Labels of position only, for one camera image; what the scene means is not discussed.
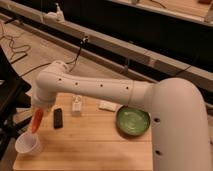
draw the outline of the wooden table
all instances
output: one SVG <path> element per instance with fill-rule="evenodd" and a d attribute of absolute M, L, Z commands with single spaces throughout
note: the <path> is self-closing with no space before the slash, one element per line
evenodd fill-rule
<path fill-rule="evenodd" d="M 38 134 L 44 146 L 39 156 L 18 154 L 15 171 L 152 170 L 150 129 L 141 137 L 125 138 L 116 130 L 115 113 L 99 110 L 100 100 L 83 97 L 81 116 L 72 116 L 72 95 L 60 94 L 64 126 L 54 130 L 52 112 L 42 120 Z"/>
<path fill-rule="evenodd" d="M 130 3 L 131 0 L 119 0 Z M 195 15 L 204 18 L 210 8 L 210 5 L 198 3 L 198 0 L 154 0 L 163 4 L 168 10 Z M 140 4 L 150 5 L 162 8 L 159 4 L 150 0 L 140 0 Z"/>

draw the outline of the black cable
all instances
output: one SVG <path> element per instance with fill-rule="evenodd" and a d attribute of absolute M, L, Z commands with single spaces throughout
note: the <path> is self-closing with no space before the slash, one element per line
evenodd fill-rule
<path fill-rule="evenodd" d="M 41 67 L 43 67 L 43 66 L 50 65 L 50 64 L 51 64 L 51 63 L 45 63 L 45 64 L 39 65 L 39 66 L 37 66 L 37 67 L 35 67 L 35 68 L 32 68 L 32 69 L 30 69 L 29 71 L 25 72 L 24 74 L 20 75 L 20 77 L 24 77 L 25 75 L 31 73 L 32 71 L 34 71 L 34 70 L 36 70 L 36 69 L 38 69 L 38 68 L 41 68 Z"/>
<path fill-rule="evenodd" d="M 19 36 L 5 35 L 4 26 L 3 26 L 2 22 L 0 22 L 0 24 L 1 24 L 1 32 L 2 32 L 0 40 L 3 40 L 3 39 L 9 40 L 9 48 L 12 51 L 12 55 L 9 58 L 9 60 L 11 61 L 13 59 L 13 57 L 17 54 L 23 54 L 23 56 L 20 57 L 19 60 L 23 59 L 23 57 L 26 57 L 27 52 L 31 49 L 31 46 L 30 45 L 15 46 L 15 40 L 14 40 L 14 39 L 20 38 L 24 34 L 24 32 L 21 33 Z"/>
<path fill-rule="evenodd" d="M 188 70 L 189 68 L 191 68 L 192 66 L 194 66 L 194 64 L 196 63 L 196 61 L 198 60 L 198 58 L 199 58 L 199 55 L 196 55 L 195 58 L 193 59 L 192 63 L 191 63 L 188 67 L 186 67 L 186 68 L 183 69 L 183 70 L 178 71 L 178 72 L 177 72 L 176 74 L 174 74 L 172 77 L 176 77 L 176 76 L 180 75 L 181 73 L 187 71 L 187 70 Z"/>
<path fill-rule="evenodd" d="M 86 40 L 84 40 L 84 41 L 81 41 L 81 42 L 80 42 L 80 47 L 79 47 L 79 50 L 78 50 L 78 52 L 77 52 L 77 55 L 76 55 L 75 59 L 73 59 L 73 60 L 70 61 L 70 62 L 66 62 L 66 64 L 72 64 L 72 63 L 74 63 L 73 67 L 70 69 L 69 72 L 71 72 L 71 71 L 75 68 L 76 62 L 77 62 L 77 60 L 78 60 L 78 58 L 79 58 L 79 56 L 80 56 L 80 54 L 81 54 L 81 50 L 82 50 L 82 48 L 83 48 L 83 45 L 86 44 L 87 42 L 88 42 L 88 39 L 86 39 Z M 34 71 L 34 70 L 36 70 L 36 69 L 38 69 L 38 68 L 41 68 L 41 67 L 43 67 L 43 66 L 47 66 L 47 65 L 50 65 L 50 64 L 51 64 L 51 63 L 45 63 L 45 64 L 39 65 L 39 66 L 37 66 L 37 67 L 34 67 L 34 68 L 30 69 L 29 71 L 25 72 L 24 74 L 20 75 L 20 77 L 23 77 L 23 76 L 25 76 L 25 75 L 31 73 L 32 71 Z"/>
<path fill-rule="evenodd" d="M 155 0 L 149 0 L 149 1 L 151 1 L 151 2 L 153 2 L 153 3 L 156 3 L 156 4 L 160 5 L 160 6 L 161 6 L 162 8 L 164 8 L 164 9 L 167 9 L 165 5 L 163 5 L 162 3 L 158 2 L 158 1 L 155 1 Z"/>

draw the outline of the black object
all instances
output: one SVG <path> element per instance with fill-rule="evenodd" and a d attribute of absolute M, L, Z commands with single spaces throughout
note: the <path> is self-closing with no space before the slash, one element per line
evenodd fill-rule
<path fill-rule="evenodd" d="M 19 122 L 13 122 L 16 108 L 29 108 L 30 97 L 25 93 L 31 85 L 24 81 L 12 68 L 0 47 L 0 160 L 2 159 L 11 138 L 18 138 L 19 130 L 25 127 L 31 117 Z"/>
<path fill-rule="evenodd" d="M 55 129 L 63 127 L 63 118 L 62 118 L 62 110 L 61 108 L 54 110 L 53 115 L 53 126 Z"/>

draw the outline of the white eraser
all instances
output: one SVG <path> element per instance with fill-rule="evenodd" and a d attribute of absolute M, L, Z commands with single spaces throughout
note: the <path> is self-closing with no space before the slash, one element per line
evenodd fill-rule
<path fill-rule="evenodd" d="M 117 109 L 117 104 L 109 102 L 109 101 L 101 100 L 99 104 L 99 109 L 115 112 Z"/>

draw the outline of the orange object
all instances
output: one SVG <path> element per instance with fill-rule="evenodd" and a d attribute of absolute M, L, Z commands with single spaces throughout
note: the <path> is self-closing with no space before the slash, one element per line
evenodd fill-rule
<path fill-rule="evenodd" d="M 39 108 L 36 110 L 36 112 L 34 114 L 34 118 L 33 118 L 33 123 L 32 123 L 32 130 L 31 130 L 32 133 L 37 132 L 37 130 L 41 124 L 43 114 L 44 114 L 44 110 L 42 108 Z"/>

